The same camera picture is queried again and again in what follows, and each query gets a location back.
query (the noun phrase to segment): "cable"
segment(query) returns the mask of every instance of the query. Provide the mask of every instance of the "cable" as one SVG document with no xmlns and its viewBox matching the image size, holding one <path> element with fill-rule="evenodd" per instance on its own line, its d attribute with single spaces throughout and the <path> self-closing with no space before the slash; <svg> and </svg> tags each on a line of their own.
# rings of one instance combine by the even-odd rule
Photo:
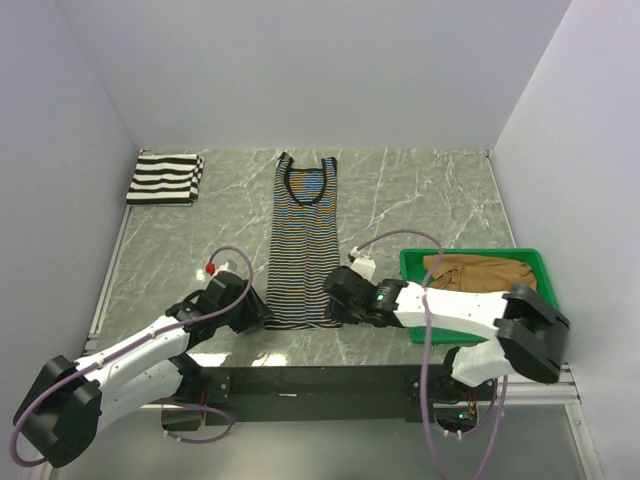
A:
<svg viewBox="0 0 640 480">
<path fill-rule="evenodd" d="M 194 439 L 194 438 L 181 437 L 179 435 L 176 435 L 173 432 L 167 432 L 165 430 L 165 434 L 168 437 L 171 437 L 171 438 L 173 438 L 173 439 L 175 439 L 175 440 L 177 440 L 178 442 L 181 442 L 181 443 L 190 443 L 190 444 L 194 444 L 194 445 L 203 445 L 205 443 L 217 442 L 218 440 L 221 440 L 224 437 L 226 437 L 227 435 L 229 435 L 229 433 L 231 432 L 231 429 L 235 425 L 235 421 L 233 420 L 231 415 L 229 415 L 227 412 L 224 412 L 222 410 L 218 410 L 217 408 L 208 407 L 206 405 L 197 405 L 195 403 L 179 403 L 179 402 L 174 402 L 171 399 L 164 399 L 162 402 L 163 402 L 163 404 L 166 403 L 166 404 L 170 404 L 170 405 L 176 405 L 178 407 L 187 408 L 189 410 L 200 410 L 201 412 L 215 413 L 216 415 L 220 415 L 222 418 L 224 418 L 227 421 L 227 428 L 224 430 L 224 432 L 216 435 L 215 437 L 205 438 L 205 439 L 202 439 L 202 440 Z"/>
<path fill-rule="evenodd" d="M 216 250 L 214 250 L 214 252 L 211 254 L 211 257 L 209 258 L 209 263 L 213 262 L 213 259 L 216 257 L 216 255 L 218 255 L 220 252 L 225 251 L 225 250 L 229 250 L 232 252 L 237 253 L 238 255 L 240 255 L 242 257 L 242 259 L 245 261 L 245 263 L 247 264 L 247 269 L 249 270 L 249 274 L 248 274 L 248 281 L 247 281 L 247 286 L 245 287 L 245 289 L 242 291 L 242 293 L 240 294 L 240 296 L 234 300 L 232 303 L 230 303 L 229 305 L 227 305 L 226 307 L 217 310 L 215 312 L 212 313 L 208 313 L 206 315 L 201 315 L 199 317 L 194 317 L 188 321 L 185 322 L 179 322 L 179 323 L 174 323 L 171 325 L 167 325 L 164 326 L 162 328 L 159 328 L 158 330 L 156 330 L 155 335 L 162 335 L 164 333 L 170 332 L 171 330 L 175 330 L 178 328 L 184 328 L 185 326 L 188 325 L 193 325 L 194 323 L 197 322 L 202 322 L 205 320 L 210 320 L 212 318 L 218 317 L 220 315 L 224 315 L 225 313 L 227 313 L 230 310 L 233 310 L 235 307 L 237 307 L 240 302 L 242 302 L 244 300 L 244 298 L 249 294 L 249 291 L 251 290 L 251 287 L 253 285 L 253 266 L 251 265 L 251 260 L 249 260 L 249 257 L 239 248 L 237 247 L 233 247 L 233 246 L 223 246 L 220 248 L 217 248 Z M 144 343 L 146 343 L 147 341 L 149 341 L 151 338 L 153 338 L 151 336 L 151 334 L 147 334 L 144 335 L 143 337 L 140 337 L 138 340 L 130 343 L 129 345 L 126 345 L 124 347 L 122 347 L 120 350 L 117 350 L 115 352 L 113 352 L 111 355 L 107 355 L 106 357 L 104 357 L 103 362 L 104 363 L 109 363 L 112 362 L 113 360 L 116 360 L 118 358 L 120 358 L 123 355 L 126 355 L 127 353 L 131 352 L 132 350 L 135 350 L 136 348 L 138 348 L 140 345 L 143 345 Z M 29 415 L 31 415 L 41 404 L 42 402 L 44 402 L 47 398 L 49 398 L 51 395 L 53 395 L 54 393 L 56 393 L 58 390 L 60 390 L 61 388 L 65 387 L 66 385 L 68 385 L 69 383 L 73 382 L 74 380 L 85 376 L 88 373 L 91 373 L 95 370 L 98 370 L 100 367 L 100 364 L 96 363 L 92 363 L 91 365 L 83 368 L 82 370 L 78 370 L 77 372 L 69 375 L 68 377 L 65 377 L 64 379 L 60 380 L 58 383 L 52 385 L 51 387 L 49 387 L 47 390 L 45 390 L 43 393 L 41 393 L 26 409 L 24 412 L 22 412 L 22 415 L 20 415 L 20 418 L 18 418 L 18 421 L 15 424 L 15 427 L 13 429 L 13 431 L 11 432 L 11 437 L 9 439 L 9 454 L 11 455 L 11 459 L 18 465 L 20 465 L 21 467 L 36 467 L 38 465 L 42 465 L 43 463 L 45 463 L 47 460 L 45 458 L 40 458 L 38 460 L 25 460 L 23 459 L 19 454 L 18 454 L 18 436 L 20 435 L 20 431 L 22 430 L 22 427 L 24 426 L 25 422 L 27 421 L 27 418 L 29 418 Z M 229 425 L 227 427 L 227 430 L 225 430 L 221 435 L 218 435 L 216 437 L 214 437 L 214 439 L 208 439 L 208 441 L 205 440 L 198 440 L 197 442 L 188 442 L 188 443 L 209 443 L 212 441 L 216 441 L 219 440 L 220 438 L 226 436 L 229 431 L 231 430 L 231 427 L 233 426 L 233 419 L 231 419 L 231 417 L 220 411 L 217 410 L 215 408 L 212 407 L 203 407 L 204 409 L 206 409 L 206 411 L 211 411 L 212 413 L 216 413 L 218 415 L 222 415 L 225 418 L 229 419 Z"/>
<path fill-rule="evenodd" d="M 444 249 L 438 240 L 436 240 L 433 236 L 428 233 L 421 232 L 419 230 L 414 230 L 410 228 L 402 228 L 397 230 L 391 230 L 389 232 L 382 233 L 377 235 L 364 242 L 362 245 L 359 245 L 356 250 L 360 251 L 363 248 L 381 240 L 385 237 L 389 237 L 391 235 L 396 235 L 398 233 L 411 233 L 414 235 L 420 235 L 421 237 L 427 238 L 431 240 L 436 247 L 438 248 L 438 258 L 431 266 L 431 268 L 427 271 L 427 274 L 424 276 L 422 280 L 422 288 L 424 289 L 424 294 L 422 296 L 422 305 L 424 306 L 424 320 L 426 325 L 426 332 L 424 338 L 424 353 L 422 356 L 422 366 L 420 368 L 420 412 L 422 414 L 422 426 L 424 428 L 425 437 L 427 439 L 427 444 L 429 446 L 429 450 L 431 452 L 431 458 L 436 465 L 436 470 L 440 475 L 442 480 L 448 480 L 448 476 L 444 471 L 444 467 L 442 462 L 440 461 L 440 455 L 435 445 L 435 441 L 433 439 L 433 434 L 431 433 L 431 428 L 429 426 L 429 408 L 428 408 L 428 388 L 427 388 L 427 380 L 429 376 L 429 356 L 431 354 L 431 336 L 432 336 L 432 328 L 431 328 L 431 311 L 429 310 L 429 303 L 427 300 L 427 285 L 429 285 L 429 280 L 431 280 L 433 276 L 433 272 L 440 266 L 442 262 L 442 257 L 444 255 Z M 489 457 L 491 456 L 491 452 L 493 451 L 493 447 L 495 445 L 496 437 L 498 434 L 498 426 L 500 425 L 500 419 L 502 418 L 502 411 L 504 408 L 504 401 L 507 395 L 507 376 L 505 375 L 502 380 L 502 392 L 500 394 L 500 400 L 498 405 L 498 412 L 496 414 L 495 423 L 493 425 L 493 431 L 491 432 L 491 438 L 489 439 L 489 444 L 487 445 L 487 450 L 485 451 L 484 457 L 480 462 L 480 466 L 473 476 L 473 480 L 478 480 L 489 461 Z"/>
</svg>

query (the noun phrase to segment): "green plastic tray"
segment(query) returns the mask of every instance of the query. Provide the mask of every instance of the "green plastic tray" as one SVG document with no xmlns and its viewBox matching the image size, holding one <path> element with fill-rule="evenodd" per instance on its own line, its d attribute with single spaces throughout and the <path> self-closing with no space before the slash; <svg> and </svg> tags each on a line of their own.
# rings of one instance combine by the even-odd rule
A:
<svg viewBox="0 0 640 480">
<path fill-rule="evenodd" d="M 493 248 L 493 249 L 467 249 L 452 248 L 445 250 L 445 253 L 466 253 L 470 255 L 485 255 L 487 257 L 500 257 L 518 260 L 531 266 L 533 275 L 538 281 L 538 293 L 553 308 L 558 308 L 556 296 L 553 293 L 551 282 L 547 269 L 544 267 L 542 257 L 537 250 L 533 248 Z M 411 282 L 422 283 L 427 271 L 422 266 L 422 258 L 426 255 L 437 255 L 438 250 L 435 248 L 407 248 L 400 252 L 400 267 L 402 278 Z M 415 327 L 409 329 L 409 337 L 414 343 L 424 343 L 424 327 Z M 444 328 L 434 328 L 431 343 L 433 345 L 446 343 L 478 343 L 484 339 L 469 335 L 467 333 L 455 332 Z"/>
</svg>

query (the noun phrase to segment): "striped tank top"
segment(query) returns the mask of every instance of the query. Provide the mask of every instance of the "striped tank top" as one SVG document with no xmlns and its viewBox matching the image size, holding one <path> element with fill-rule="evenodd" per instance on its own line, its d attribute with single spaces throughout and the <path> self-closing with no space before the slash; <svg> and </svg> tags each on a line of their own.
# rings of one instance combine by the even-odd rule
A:
<svg viewBox="0 0 640 480">
<path fill-rule="evenodd" d="M 293 168 L 293 158 L 278 160 L 273 188 L 267 305 L 273 318 L 267 330 L 336 328 L 328 314 L 322 283 L 340 264 L 336 208 L 338 161 L 323 158 L 322 168 Z"/>
</svg>

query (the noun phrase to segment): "folded striped shirt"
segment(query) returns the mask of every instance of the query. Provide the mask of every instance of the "folded striped shirt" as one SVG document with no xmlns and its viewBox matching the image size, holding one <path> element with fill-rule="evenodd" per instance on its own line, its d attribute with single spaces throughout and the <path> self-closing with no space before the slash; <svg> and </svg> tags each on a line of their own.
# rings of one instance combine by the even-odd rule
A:
<svg viewBox="0 0 640 480">
<path fill-rule="evenodd" d="M 191 205 L 204 160 L 198 155 L 140 155 L 127 192 L 129 205 Z"/>
</svg>

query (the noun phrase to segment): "brown cloth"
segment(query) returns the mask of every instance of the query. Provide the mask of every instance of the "brown cloth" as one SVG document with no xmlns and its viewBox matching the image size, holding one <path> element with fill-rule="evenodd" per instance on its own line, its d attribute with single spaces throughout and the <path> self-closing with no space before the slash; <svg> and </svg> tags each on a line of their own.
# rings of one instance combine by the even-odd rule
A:
<svg viewBox="0 0 640 480">
<path fill-rule="evenodd" d="M 423 258 L 429 270 L 438 257 Z M 431 287 L 468 293 L 508 292 L 514 284 L 529 285 L 536 290 L 538 282 L 531 267 L 509 258 L 483 255 L 445 254 L 433 272 Z"/>
</svg>

